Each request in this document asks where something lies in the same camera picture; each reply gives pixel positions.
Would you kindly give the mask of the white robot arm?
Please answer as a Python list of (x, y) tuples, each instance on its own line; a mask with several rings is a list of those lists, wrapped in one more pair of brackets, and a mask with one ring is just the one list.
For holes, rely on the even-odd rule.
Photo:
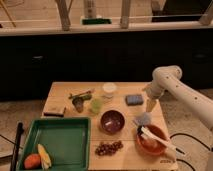
[(145, 91), (150, 99), (159, 99), (167, 90), (187, 106), (213, 134), (213, 100), (180, 81), (182, 70), (177, 65), (157, 67)]

